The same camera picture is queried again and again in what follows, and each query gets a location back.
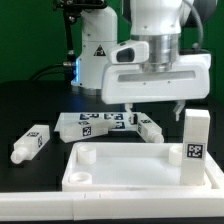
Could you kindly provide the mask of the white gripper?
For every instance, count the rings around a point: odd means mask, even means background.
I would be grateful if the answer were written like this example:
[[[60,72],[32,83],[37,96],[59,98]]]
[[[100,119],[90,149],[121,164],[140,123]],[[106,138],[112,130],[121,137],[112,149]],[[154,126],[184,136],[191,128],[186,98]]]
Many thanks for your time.
[[[205,98],[210,91],[210,54],[181,55],[169,71],[152,72],[140,64],[111,65],[104,71],[102,100],[106,104],[125,104],[130,124],[134,124],[132,103],[177,101]],[[184,102],[178,101],[179,120]]]

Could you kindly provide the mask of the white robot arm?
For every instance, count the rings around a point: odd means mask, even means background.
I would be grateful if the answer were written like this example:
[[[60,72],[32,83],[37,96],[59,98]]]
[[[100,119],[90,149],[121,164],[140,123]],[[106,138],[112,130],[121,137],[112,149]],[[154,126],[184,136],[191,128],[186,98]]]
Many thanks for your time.
[[[123,104],[131,122],[135,103],[175,101],[180,113],[188,99],[210,91],[211,55],[202,48],[203,24],[218,0],[123,0],[130,39],[117,43],[111,8],[82,13],[82,53],[74,88]]]

